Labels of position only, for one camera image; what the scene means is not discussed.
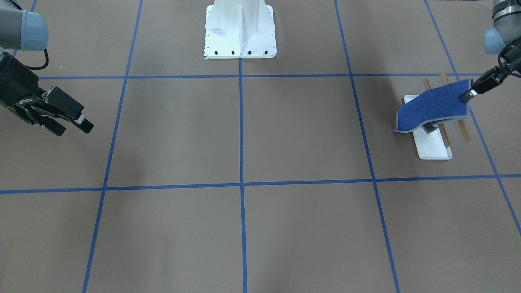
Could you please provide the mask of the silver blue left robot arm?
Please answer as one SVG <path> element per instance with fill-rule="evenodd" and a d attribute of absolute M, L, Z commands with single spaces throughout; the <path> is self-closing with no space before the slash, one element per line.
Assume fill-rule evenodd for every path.
<path fill-rule="evenodd" d="M 520 78 L 521 4 L 519 0 L 493 2 L 493 26 L 484 32 L 484 50 L 497 56 L 497 65 L 484 72 L 460 96 L 464 103 L 498 87 L 508 77 Z"/>

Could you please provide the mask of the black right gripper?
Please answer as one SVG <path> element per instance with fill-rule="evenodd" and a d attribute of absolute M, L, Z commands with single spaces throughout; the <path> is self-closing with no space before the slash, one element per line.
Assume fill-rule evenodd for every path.
<path fill-rule="evenodd" d="M 56 121 L 63 119 L 88 134 L 94 124 L 85 118 L 83 105 L 57 86 L 41 89 L 39 78 L 9 52 L 1 53 L 1 106 L 30 125 L 38 125 L 62 136 L 66 128 Z"/>

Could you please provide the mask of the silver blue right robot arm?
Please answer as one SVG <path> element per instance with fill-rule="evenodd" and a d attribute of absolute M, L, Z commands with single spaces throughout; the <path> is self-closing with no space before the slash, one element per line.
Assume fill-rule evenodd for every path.
<path fill-rule="evenodd" d="M 61 136 L 66 128 L 57 119 L 90 133 L 93 123 L 83 113 L 84 106 L 59 87 L 39 87 L 36 70 L 49 63 L 48 28 L 38 13 L 22 9 L 15 0 L 2 0 L 0 21 L 0 103 L 1 106 L 30 125 L 41 126 Z M 21 63 L 10 50 L 42 51 L 45 63 L 31 67 Z"/>

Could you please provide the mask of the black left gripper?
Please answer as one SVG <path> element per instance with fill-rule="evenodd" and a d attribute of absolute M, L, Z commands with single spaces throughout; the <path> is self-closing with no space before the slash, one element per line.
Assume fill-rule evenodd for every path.
<path fill-rule="evenodd" d="M 498 87 L 508 77 L 520 78 L 521 58 L 520 57 L 498 57 L 497 66 L 488 70 L 478 80 L 472 84 L 472 89 L 469 89 L 460 96 L 463 103 L 469 102 L 478 94 L 484 94 L 495 87 Z"/>

